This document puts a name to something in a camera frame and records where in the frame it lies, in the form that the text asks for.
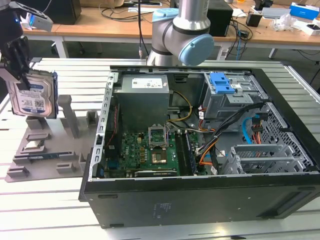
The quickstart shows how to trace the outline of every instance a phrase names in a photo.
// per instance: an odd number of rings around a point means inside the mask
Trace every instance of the blue box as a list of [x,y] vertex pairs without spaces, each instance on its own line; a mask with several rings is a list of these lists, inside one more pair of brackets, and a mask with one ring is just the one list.
[[299,5],[299,3],[291,3],[290,6],[292,16],[313,20],[318,17],[320,9],[316,6]]

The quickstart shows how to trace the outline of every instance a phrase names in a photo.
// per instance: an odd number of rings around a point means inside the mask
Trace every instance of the floor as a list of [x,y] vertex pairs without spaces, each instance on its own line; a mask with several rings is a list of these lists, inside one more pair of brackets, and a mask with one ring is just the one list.
[[[49,41],[29,41],[31,54],[33,57],[57,58],[58,56],[51,52],[51,42]],[[96,44],[93,42],[83,42],[85,53],[81,55],[78,42],[68,42],[67,48],[70,58],[113,58],[113,59],[136,59],[138,55],[138,44],[136,43],[102,43],[103,53],[98,54]],[[216,47],[210,59],[216,59],[219,48]],[[243,53],[243,61],[271,61],[268,56],[271,49],[268,48],[247,48]],[[320,65],[315,65],[315,61],[320,61],[320,54],[317,51],[305,51],[304,54],[311,60],[304,58],[296,50],[280,49],[272,61],[280,61],[284,65],[292,66],[308,83],[311,81]],[[235,55],[230,55],[228,60],[235,60]],[[313,81],[312,86],[317,90],[320,87],[320,74]]]

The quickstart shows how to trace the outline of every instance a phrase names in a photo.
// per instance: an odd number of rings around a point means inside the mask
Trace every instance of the aluminum profile table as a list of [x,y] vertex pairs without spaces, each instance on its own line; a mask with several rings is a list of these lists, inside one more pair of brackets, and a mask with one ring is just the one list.
[[[77,116],[101,108],[110,65],[144,65],[130,59],[44,58],[33,67],[57,71],[60,94],[72,96]],[[320,141],[320,97],[291,68],[280,62],[207,61],[203,66],[262,68],[285,99]],[[286,219],[218,222],[101,229],[86,202],[79,202],[81,178],[64,178],[6,183],[4,177],[20,144],[27,124],[25,117],[12,115],[9,98],[0,104],[0,239],[77,240],[186,240],[232,239],[238,236],[255,240],[320,239],[320,198]],[[214,208],[214,199],[210,207]]]

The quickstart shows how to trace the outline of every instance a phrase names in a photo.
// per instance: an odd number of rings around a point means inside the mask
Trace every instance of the blue label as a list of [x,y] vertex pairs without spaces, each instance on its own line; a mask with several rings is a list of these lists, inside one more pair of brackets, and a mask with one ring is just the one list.
[[45,111],[44,110],[36,110],[36,109],[28,109],[28,108],[22,108],[24,111],[34,114],[42,114]]
[[32,89],[44,89],[44,86],[37,85],[37,84],[30,84],[30,88],[32,88]]

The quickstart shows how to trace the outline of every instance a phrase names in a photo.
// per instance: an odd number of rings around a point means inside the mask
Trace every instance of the yellow wire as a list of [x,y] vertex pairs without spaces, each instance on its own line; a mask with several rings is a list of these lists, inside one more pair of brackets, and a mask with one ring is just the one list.
[[179,94],[179,95],[188,103],[190,110],[189,110],[188,115],[185,116],[185,117],[177,118],[177,119],[169,119],[169,120],[167,120],[167,121],[168,121],[168,122],[180,122],[180,121],[183,121],[183,120],[188,119],[188,118],[191,116],[191,113],[192,113],[191,103],[189,102],[189,100],[188,100],[185,96],[182,95],[181,92],[178,92],[178,91],[173,91],[173,92]]

